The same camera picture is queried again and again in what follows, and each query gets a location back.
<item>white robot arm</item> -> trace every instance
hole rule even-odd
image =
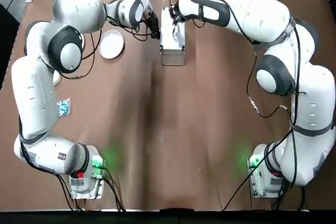
[[[295,185],[304,186],[314,178],[336,138],[332,122],[334,77],[327,68],[309,62],[318,44],[318,34],[308,23],[294,20],[288,8],[277,0],[224,1],[231,9],[220,0],[178,0],[171,13],[182,22],[200,19],[242,34],[238,21],[249,39],[268,48],[256,67],[256,78],[259,85],[269,93],[291,95],[292,121],[295,116],[298,69],[298,42],[294,28],[297,29],[301,55],[301,94],[298,97],[296,124],[292,130],[297,153]],[[250,168],[255,167],[275,144],[257,146],[248,161]],[[251,176],[255,197],[278,197],[282,178],[293,181],[293,150],[292,134],[289,134],[259,165]]]
[[[51,23],[29,25],[25,57],[12,66],[12,83],[19,112],[19,136],[14,152],[22,161],[53,174],[70,175],[76,198],[100,198],[96,180],[103,159],[94,146],[78,144],[50,131],[58,119],[54,70],[73,73],[81,64],[80,34],[101,30],[106,21],[139,28],[144,21],[159,38],[158,21],[149,0],[55,0]]]

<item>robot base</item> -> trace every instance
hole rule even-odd
[[[87,145],[89,150],[89,164],[82,178],[72,178],[69,176],[70,190],[72,198],[75,199],[101,199],[103,195],[104,180],[98,179],[101,176],[101,169],[94,168],[94,163],[98,162],[105,166],[105,160],[99,155],[97,149],[92,145]]]
[[[256,165],[264,157],[264,147],[256,148],[253,155],[247,160],[248,173],[250,174]],[[262,162],[250,176],[251,193],[254,198],[277,198],[282,178],[271,174],[265,162]]]

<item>brown cloth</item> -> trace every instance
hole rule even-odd
[[[38,19],[52,19],[53,1],[27,4],[10,67],[24,55],[27,26]],[[150,1],[160,20],[161,7],[169,0]],[[335,74],[336,26],[328,1],[280,1],[294,17],[317,28],[320,45],[312,62]],[[106,23],[103,31],[109,29],[115,27]],[[53,132],[98,148],[107,167],[120,179],[128,209],[220,209],[220,201],[225,206],[247,176],[246,159],[254,148],[281,139],[289,127],[285,112],[262,119],[249,103],[246,82],[254,61],[252,46],[227,29],[206,24],[199,30],[188,22],[186,65],[164,67],[158,40],[139,42],[117,30],[125,37],[122,56],[105,60],[97,51],[90,75],[81,80],[62,79],[56,86],[58,101],[71,97],[71,114],[61,117]],[[97,43],[99,33],[93,36]],[[86,41],[83,55],[92,51],[89,35]],[[85,74],[91,62],[92,57],[84,60],[76,74]],[[67,209],[59,181],[14,155],[18,113],[10,75],[8,71],[0,93],[0,210]],[[289,105],[289,97],[264,92],[255,74],[250,94],[263,114],[279,104]],[[336,151],[332,150],[307,186],[307,208],[336,208],[335,164]],[[270,202],[253,199],[253,208],[270,209]],[[282,207],[296,209],[299,202],[300,188],[294,187]],[[115,208],[108,186],[103,199],[88,200],[86,208]],[[248,183],[229,209],[250,209]]]

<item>blue and white packet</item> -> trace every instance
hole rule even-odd
[[[57,102],[58,117],[70,114],[71,98]]]

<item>silver box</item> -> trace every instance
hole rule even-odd
[[[173,19],[169,7],[162,7],[160,55],[161,64],[183,66],[185,56],[185,23],[178,23],[173,35]]]

